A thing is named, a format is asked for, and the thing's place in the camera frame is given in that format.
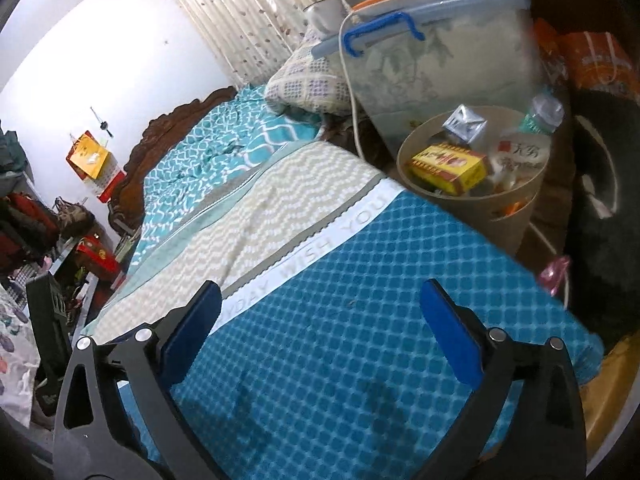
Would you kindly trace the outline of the silver blue foil carton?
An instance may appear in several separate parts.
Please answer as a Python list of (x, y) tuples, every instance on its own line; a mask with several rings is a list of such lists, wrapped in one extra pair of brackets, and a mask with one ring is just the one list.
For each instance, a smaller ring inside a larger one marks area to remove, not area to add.
[(480, 140), (487, 129), (487, 120), (471, 107), (460, 104), (442, 123), (442, 128), (463, 144)]

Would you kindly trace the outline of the beige round trash bin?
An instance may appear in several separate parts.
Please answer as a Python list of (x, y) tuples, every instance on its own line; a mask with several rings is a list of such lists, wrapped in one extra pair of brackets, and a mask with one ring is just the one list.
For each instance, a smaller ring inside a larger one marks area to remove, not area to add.
[(451, 114), (436, 115), (412, 133), (401, 143), (396, 156), (396, 172), (399, 181), (417, 196), (429, 200), (457, 219), (484, 235), (492, 244), (513, 256), (521, 246), (525, 230), (535, 209), (548, 162), (533, 173), (526, 182), (502, 193), (480, 195), (486, 181), (462, 196), (438, 194), (422, 188), (419, 181), (408, 169), (408, 160), (430, 143), (431, 137), (442, 130), (442, 123)]

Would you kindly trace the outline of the cluttered metal shelf rack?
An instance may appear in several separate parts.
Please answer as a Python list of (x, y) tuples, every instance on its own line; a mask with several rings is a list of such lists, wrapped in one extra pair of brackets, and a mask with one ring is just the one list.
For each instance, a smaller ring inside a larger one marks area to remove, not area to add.
[[(84, 236), (93, 236), (94, 215), (81, 204), (72, 204), (59, 197), (56, 211), (50, 211), (28, 194), (9, 192), (1, 195), (1, 273), (3, 275), (26, 263), (43, 263), (60, 240), (72, 240), (72, 252)], [(68, 270), (85, 270), (75, 262)], [(26, 285), (29, 318), (40, 355), (36, 378), (36, 398), (44, 414), (51, 416), (58, 405), (58, 396), (66, 371), (72, 344), (70, 343), (70, 306), (72, 293), (80, 281), (66, 275), (55, 278), (55, 270), (43, 271)]]

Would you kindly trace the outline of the red gift box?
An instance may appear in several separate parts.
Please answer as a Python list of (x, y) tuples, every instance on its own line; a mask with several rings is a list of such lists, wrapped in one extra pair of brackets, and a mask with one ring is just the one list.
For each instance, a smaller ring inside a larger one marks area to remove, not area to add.
[(115, 256), (93, 236), (84, 236), (77, 244), (74, 259), (101, 281), (114, 281), (120, 273), (120, 264)]

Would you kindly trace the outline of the teal patterned bed blanket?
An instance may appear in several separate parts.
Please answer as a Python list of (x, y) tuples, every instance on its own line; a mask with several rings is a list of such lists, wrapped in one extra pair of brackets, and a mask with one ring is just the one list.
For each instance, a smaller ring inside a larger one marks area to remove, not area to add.
[(184, 306), (222, 310), (170, 390), (233, 479), (408, 479), (460, 413), (420, 309), (439, 281), (487, 326), (565, 342), (578, 382), (603, 348), (511, 257), (261, 88), (214, 106), (145, 176), (122, 287), (86, 329), (103, 344)]

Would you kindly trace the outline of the carved brown wooden headboard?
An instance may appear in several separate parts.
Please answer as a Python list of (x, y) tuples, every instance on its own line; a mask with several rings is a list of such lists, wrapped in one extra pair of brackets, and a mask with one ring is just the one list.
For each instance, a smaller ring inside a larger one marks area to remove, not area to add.
[(149, 122), (124, 166), (125, 177), (116, 184), (107, 203), (108, 223), (118, 235), (132, 234), (142, 226), (145, 215), (143, 181), (146, 175), (208, 112), (231, 101), (237, 93), (234, 87), (217, 89), (203, 101), (195, 99), (179, 105), (172, 112)]

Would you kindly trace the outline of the yellow red cardboard box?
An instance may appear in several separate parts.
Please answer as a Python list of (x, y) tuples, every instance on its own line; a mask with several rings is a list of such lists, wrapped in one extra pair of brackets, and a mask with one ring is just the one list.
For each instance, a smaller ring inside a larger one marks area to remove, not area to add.
[(405, 166), (421, 182), (451, 196), (471, 191), (490, 175), (486, 155), (448, 143), (427, 145)]

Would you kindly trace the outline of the clear plastic water bottle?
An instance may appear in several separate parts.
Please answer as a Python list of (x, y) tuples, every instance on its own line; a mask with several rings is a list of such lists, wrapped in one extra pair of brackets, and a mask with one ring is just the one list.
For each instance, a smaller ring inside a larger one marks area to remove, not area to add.
[(520, 130), (551, 136), (562, 125), (564, 107), (548, 92), (538, 93), (530, 102), (529, 109), (520, 123)]

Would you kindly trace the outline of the clear lidded storage bin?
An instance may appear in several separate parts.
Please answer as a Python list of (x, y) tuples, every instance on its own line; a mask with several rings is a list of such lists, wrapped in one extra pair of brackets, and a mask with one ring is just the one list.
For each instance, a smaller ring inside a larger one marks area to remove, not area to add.
[(541, 85), (530, 0), (426, 0), (365, 18), (312, 49), (349, 80), (347, 93), (392, 154), (427, 119), (458, 105), (524, 112)]

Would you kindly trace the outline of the white patterned pillow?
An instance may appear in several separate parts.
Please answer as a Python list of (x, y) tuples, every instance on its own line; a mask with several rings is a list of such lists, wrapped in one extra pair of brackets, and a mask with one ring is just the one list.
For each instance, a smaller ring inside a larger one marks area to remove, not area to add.
[(308, 25), (293, 54), (267, 82), (264, 99), (277, 113), (299, 108), (311, 114), (346, 116), (352, 111), (345, 77), (327, 58), (314, 58), (319, 32)]

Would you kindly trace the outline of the floral beige curtain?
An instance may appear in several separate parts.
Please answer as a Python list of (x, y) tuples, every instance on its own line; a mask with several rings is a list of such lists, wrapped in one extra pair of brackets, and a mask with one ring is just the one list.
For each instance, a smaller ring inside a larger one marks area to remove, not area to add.
[(320, 0), (176, 0), (235, 87), (263, 84), (307, 29), (304, 10)]

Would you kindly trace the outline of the yellow red wall calendar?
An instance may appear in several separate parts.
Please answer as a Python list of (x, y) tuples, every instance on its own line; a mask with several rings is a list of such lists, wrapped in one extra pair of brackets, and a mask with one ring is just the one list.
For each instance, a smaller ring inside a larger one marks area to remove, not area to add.
[(114, 189), (125, 179), (116, 157), (89, 132), (70, 137), (72, 146), (65, 159), (88, 191), (102, 204), (108, 203)]

